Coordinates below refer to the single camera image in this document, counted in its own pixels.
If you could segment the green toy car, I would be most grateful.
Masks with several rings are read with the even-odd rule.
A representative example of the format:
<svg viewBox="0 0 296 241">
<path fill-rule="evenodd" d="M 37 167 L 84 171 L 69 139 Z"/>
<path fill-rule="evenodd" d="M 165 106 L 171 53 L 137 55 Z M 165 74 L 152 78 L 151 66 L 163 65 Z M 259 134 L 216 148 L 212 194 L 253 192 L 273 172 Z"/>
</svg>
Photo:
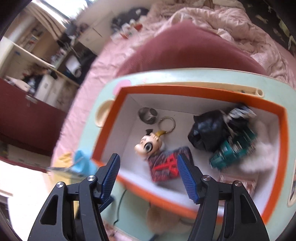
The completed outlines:
<svg viewBox="0 0 296 241">
<path fill-rule="evenodd" d="M 254 153 L 257 133 L 249 127 L 232 138 L 224 141 L 209 159 L 212 168 L 219 171 L 240 162 L 244 157 Z"/>
</svg>

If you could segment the red patterned card box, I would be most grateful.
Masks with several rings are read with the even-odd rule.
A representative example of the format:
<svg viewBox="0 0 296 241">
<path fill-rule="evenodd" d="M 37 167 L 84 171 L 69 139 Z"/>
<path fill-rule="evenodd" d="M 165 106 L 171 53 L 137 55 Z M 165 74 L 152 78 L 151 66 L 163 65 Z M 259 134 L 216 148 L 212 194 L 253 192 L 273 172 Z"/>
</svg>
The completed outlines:
<svg viewBox="0 0 296 241">
<path fill-rule="evenodd" d="M 187 146 L 172 151 L 160 151 L 148 157 L 147 161 L 153 182 L 163 182 L 179 177 L 177 160 L 180 154 L 185 154 L 190 163 L 193 163 L 192 153 Z"/>
</svg>

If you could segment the blue plastic object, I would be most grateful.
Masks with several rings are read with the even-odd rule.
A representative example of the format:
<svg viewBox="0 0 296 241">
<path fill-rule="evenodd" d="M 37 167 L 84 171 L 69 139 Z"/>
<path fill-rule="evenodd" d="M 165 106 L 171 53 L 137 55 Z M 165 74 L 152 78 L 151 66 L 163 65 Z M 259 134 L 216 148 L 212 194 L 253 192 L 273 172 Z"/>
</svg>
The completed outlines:
<svg viewBox="0 0 296 241">
<path fill-rule="evenodd" d="M 98 170 L 98 166 L 91 159 L 91 157 L 85 154 L 82 150 L 78 150 L 73 158 L 73 165 L 70 167 L 70 171 L 77 176 L 87 177 L 94 175 Z"/>
</svg>

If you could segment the mint green lap table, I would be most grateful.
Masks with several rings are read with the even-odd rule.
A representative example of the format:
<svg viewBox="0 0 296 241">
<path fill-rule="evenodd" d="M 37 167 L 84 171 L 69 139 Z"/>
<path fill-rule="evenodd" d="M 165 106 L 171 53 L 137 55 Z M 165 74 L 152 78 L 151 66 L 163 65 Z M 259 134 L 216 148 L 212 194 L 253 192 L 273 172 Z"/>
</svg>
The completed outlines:
<svg viewBox="0 0 296 241">
<path fill-rule="evenodd" d="M 93 105 L 87 123 L 80 137 L 78 149 L 85 152 L 85 154 L 92 154 L 92 151 L 97 140 L 97 135 L 100 128 L 94 121 L 96 110 L 99 104 L 111 95 L 112 88 L 119 83 L 129 80 L 131 85 L 140 84 L 165 84 L 165 83 L 186 83 L 195 84 L 196 82 L 209 83 L 227 83 L 237 84 L 242 86 L 257 87 L 261 89 L 265 96 L 264 99 L 273 101 L 277 104 L 283 105 L 287 108 L 288 127 L 290 134 L 288 163 L 284 168 L 285 176 L 283 179 L 283 188 L 280 191 L 280 196 L 275 206 L 275 211 L 267 222 L 267 231 L 269 232 L 270 240 L 295 240 L 295 199 L 292 201 L 292 206 L 288 206 L 290 196 L 293 193 L 293 181 L 295 176 L 295 90 L 289 85 L 278 80 L 269 78 L 267 76 L 252 74 L 241 71 L 231 71 L 223 69 L 207 69 L 207 68 L 189 68 L 189 69 L 172 69 L 162 71 L 151 71 L 144 73 L 137 73 L 125 77 L 119 77 L 111 80 L 100 91 L 98 97 Z M 131 192 L 126 195 L 127 201 L 123 201 L 120 208 L 119 222 L 115 225 L 119 231 L 130 235 L 140 240 L 148 240 L 152 233 L 144 224 L 144 207 L 147 202 L 135 197 Z"/>
</svg>

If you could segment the orange cardboard box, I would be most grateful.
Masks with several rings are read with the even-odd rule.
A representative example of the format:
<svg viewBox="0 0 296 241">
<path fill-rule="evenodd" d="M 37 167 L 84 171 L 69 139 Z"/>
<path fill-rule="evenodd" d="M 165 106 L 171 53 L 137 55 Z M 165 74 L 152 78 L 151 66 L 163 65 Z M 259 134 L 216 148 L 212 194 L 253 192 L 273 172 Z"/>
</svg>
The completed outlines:
<svg viewBox="0 0 296 241">
<path fill-rule="evenodd" d="M 204 87 L 180 85 L 142 85 L 123 88 L 117 95 L 106 121 L 100 130 L 92 158 L 99 164 L 111 154 L 121 158 L 118 180 L 128 190 L 175 214 L 195 218 L 198 207 L 187 196 L 180 178 L 156 184 L 149 174 L 147 162 L 134 151 L 137 142 L 148 128 L 138 118 L 141 107 L 155 108 L 161 116 L 172 117 L 176 127 L 164 138 L 167 149 L 189 144 L 187 135 L 193 117 L 210 110 L 226 109 L 244 103 L 254 110 L 258 119 L 267 125 L 274 149 L 276 166 L 259 177 L 253 200 L 265 223 L 268 223 L 281 194 L 288 164 L 287 110 L 274 102 L 247 94 Z"/>
</svg>

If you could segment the white drawer cabinet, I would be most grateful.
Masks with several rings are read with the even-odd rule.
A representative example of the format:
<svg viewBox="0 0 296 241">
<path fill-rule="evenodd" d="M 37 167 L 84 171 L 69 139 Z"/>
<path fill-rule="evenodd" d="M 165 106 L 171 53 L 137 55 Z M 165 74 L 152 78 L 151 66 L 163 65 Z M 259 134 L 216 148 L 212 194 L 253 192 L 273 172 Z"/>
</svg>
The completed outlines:
<svg viewBox="0 0 296 241">
<path fill-rule="evenodd" d="M 94 54 L 99 55 L 112 35 L 111 22 L 113 18 L 112 11 L 104 13 L 81 34 L 78 41 Z"/>
</svg>

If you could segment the pink floral duvet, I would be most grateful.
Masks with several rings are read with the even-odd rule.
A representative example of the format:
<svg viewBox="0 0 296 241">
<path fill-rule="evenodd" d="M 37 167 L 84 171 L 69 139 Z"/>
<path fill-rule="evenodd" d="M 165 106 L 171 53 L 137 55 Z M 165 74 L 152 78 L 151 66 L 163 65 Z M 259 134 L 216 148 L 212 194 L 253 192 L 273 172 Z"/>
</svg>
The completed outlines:
<svg viewBox="0 0 296 241">
<path fill-rule="evenodd" d="M 158 1 L 144 20 L 140 43 L 152 39 L 172 25 L 190 20 L 227 40 L 256 60 L 267 75 L 295 88 L 295 74 L 271 36 L 251 22 L 238 1 Z"/>
</svg>

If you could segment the cartoon head keychain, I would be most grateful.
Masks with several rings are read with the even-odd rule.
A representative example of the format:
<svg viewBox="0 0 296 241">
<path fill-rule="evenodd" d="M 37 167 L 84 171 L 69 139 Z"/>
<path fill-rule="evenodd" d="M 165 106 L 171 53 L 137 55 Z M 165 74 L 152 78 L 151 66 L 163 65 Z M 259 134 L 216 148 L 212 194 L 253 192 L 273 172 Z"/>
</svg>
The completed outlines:
<svg viewBox="0 0 296 241">
<path fill-rule="evenodd" d="M 161 123 L 165 120 L 170 120 L 172 122 L 172 127 L 170 130 L 158 130 L 156 132 L 154 132 L 154 130 L 151 128 L 145 130 L 145 135 L 141 138 L 140 142 L 136 144 L 134 147 L 135 152 L 139 156 L 143 157 L 144 159 L 148 159 L 150 156 L 156 154 L 161 150 L 161 148 L 164 145 L 161 136 L 171 133 L 176 126 L 176 122 L 172 117 L 165 116 L 159 120 L 159 128 Z"/>
</svg>

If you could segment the dark red corduroy pillow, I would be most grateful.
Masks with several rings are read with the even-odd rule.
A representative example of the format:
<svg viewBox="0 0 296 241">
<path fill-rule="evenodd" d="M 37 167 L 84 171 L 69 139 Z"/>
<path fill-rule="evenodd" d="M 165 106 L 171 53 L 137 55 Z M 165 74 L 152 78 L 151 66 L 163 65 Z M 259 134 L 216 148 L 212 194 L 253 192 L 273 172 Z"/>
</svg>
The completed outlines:
<svg viewBox="0 0 296 241">
<path fill-rule="evenodd" d="M 119 67 L 116 75 L 177 68 L 219 68 L 267 74 L 257 61 L 233 43 L 184 21 L 140 46 Z"/>
</svg>

